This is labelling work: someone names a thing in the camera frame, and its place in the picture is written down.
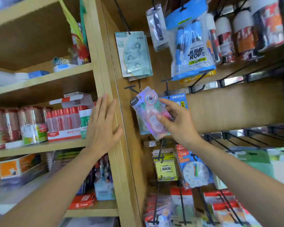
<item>pink package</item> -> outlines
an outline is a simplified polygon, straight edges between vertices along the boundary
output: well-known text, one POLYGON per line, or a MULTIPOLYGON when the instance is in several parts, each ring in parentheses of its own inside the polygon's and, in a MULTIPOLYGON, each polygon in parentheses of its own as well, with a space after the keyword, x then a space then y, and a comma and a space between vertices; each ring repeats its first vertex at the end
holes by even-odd
POLYGON ((131 102, 130 105, 141 118, 156 140, 170 135, 168 130, 157 120, 157 115, 162 115, 173 121, 173 118, 158 100, 158 95, 150 87, 146 87, 131 102))

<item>red box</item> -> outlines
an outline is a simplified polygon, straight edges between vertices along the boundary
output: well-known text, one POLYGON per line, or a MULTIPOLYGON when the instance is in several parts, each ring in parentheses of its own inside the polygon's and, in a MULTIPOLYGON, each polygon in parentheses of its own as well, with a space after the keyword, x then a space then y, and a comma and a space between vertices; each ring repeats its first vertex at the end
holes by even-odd
POLYGON ((94 204, 95 200, 96 200, 95 193, 75 196, 68 209, 75 210, 75 209, 90 207, 94 204))

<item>spray can with white cap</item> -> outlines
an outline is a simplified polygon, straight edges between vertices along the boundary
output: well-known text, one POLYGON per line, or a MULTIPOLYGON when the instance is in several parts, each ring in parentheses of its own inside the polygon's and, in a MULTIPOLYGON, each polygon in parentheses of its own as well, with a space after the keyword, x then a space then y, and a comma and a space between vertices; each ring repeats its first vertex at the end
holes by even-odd
POLYGON ((235 62, 236 55, 231 24, 226 17, 220 17, 216 20, 216 35, 220 44, 223 64, 235 62))
POLYGON ((259 52, 284 44, 284 30, 278 0, 250 0, 251 15, 258 35, 259 52))
POLYGON ((211 13, 206 14, 206 26, 208 29, 207 48, 211 53, 215 64, 222 63, 222 54, 220 50, 219 41, 216 36, 216 25, 211 13))
POLYGON ((248 10, 240 11, 233 21, 235 41, 241 60, 247 61, 254 57, 256 40, 254 38, 254 20, 248 10))

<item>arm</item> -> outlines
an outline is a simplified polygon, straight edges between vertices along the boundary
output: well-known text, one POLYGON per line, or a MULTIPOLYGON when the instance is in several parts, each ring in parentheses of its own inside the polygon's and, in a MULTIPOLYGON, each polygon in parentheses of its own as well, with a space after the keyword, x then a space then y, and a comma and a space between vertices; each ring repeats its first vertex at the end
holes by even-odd
POLYGON ((262 226, 284 226, 284 185, 204 141, 188 110, 166 99, 160 101, 175 118, 171 122, 157 117, 173 138, 200 157, 262 226))
POLYGON ((116 100, 106 114, 107 97, 99 98, 88 125, 89 144, 46 184, 32 192, 0 219, 0 227, 57 227, 95 163, 120 140, 112 131, 116 100))

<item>shelf board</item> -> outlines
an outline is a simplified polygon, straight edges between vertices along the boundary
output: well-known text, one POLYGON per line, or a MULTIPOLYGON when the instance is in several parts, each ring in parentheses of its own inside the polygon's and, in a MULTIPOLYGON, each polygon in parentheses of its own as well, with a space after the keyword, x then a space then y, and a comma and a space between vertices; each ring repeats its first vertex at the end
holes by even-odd
POLYGON ((32 153, 40 153, 46 151, 63 150, 76 147, 84 147, 86 139, 70 139, 56 142, 44 142, 39 144, 31 144, 20 148, 2 149, 0 150, 0 158, 32 153))
POLYGON ((68 210, 64 217, 118 217, 116 200, 96 201, 93 206, 79 210, 68 210))
POLYGON ((0 87, 0 106, 33 105, 62 98, 69 92, 91 92, 95 90, 92 74, 89 63, 0 87))
MULTIPOLYGON (((63 0, 80 22, 79 0, 63 0)), ((0 11, 0 68, 17 71, 63 57, 72 46, 58 0, 24 0, 0 11)))

